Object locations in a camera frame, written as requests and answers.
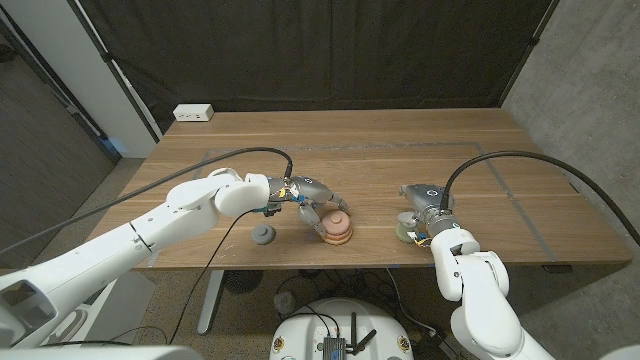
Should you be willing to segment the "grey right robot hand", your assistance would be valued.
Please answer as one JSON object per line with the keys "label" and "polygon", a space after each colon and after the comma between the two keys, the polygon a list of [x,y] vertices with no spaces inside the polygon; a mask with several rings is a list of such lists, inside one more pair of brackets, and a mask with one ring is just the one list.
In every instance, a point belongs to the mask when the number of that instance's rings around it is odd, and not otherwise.
{"label": "grey right robot hand", "polygon": [[426,184],[401,185],[399,195],[403,196],[412,208],[412,211],[403,212],[397,216],[398,222],[405,229],[412,231],[423,226],[426,232],[434,237],[458,225],[451,211],[452,200],[449,200],[447,210],[441,209],[443,188]]}

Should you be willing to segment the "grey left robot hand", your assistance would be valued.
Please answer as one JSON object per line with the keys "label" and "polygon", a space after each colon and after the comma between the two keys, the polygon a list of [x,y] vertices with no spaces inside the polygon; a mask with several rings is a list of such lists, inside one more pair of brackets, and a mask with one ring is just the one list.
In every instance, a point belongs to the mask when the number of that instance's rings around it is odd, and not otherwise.
{"label": "grey left robot hand", "polygon": [[[347,219],[348,205],[337,193],[321,182],[304,176],[290,179],[269,178],[269,197],[264,213],[273,216],[281,210],[281,205],[293,202],[299,205],[298,216],[313,228],[324,240],[340,242],[352,234],[351,221]],[[317,209],[327,202],[337,205],[338,211],[320,217]]]}

